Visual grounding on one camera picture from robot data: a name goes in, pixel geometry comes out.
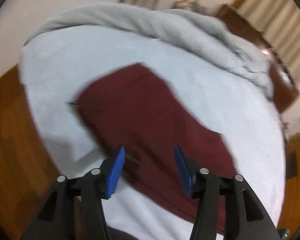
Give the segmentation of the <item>maroon pants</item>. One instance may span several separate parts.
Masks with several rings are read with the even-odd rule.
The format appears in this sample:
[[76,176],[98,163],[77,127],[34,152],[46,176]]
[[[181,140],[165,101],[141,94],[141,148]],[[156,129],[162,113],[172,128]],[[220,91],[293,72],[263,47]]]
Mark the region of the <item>maroon pants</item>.
[[216,176],[236,174],[221,136],[200,125],[166,83],[141,64],[92,82],[75,103],[106,155],[125,148],[123,169],[132,187],[189,222],[195,219],[197,202],[182,188],[175,148],[180,146]]

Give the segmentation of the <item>person's black trouser leg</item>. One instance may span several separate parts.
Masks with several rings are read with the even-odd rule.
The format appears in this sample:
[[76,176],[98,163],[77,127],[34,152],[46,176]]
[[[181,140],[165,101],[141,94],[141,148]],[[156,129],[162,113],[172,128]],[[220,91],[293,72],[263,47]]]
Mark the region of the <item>person's black trouser leg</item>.
[[134,236],[123,232],[121,230],[117,230],[115,228],[108,227],[108,231],[111,237],[111,240],[138,240]]

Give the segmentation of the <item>white bed sheet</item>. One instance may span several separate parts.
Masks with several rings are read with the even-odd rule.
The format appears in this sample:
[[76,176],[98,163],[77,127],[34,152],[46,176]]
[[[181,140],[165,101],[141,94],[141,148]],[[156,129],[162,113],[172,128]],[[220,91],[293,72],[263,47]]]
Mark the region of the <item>white bed sheet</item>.
[[134,63],[155,72],[201,125],[221,134],[235,168],[277,224],[286,161],[274,104],[247,79],[131,31],[82,25],[39,34],[23,46],[20,78],[38,133],[58,170],[76,178],[101,165],[102,150],[70,102],[91,81]]

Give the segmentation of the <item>grey blanket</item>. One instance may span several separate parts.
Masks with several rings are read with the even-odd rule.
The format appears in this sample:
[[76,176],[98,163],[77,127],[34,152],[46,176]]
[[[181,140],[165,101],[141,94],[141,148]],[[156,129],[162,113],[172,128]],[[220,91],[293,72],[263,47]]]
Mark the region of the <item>grey blanket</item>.
[[257,46],[233,34],[213,16],[184,9],[150,10],[126,3],[91,3],[68,9],[43,23],[28,39],[82,25],[100,25],[158,38],[185,49],[274,96],[269,57]]

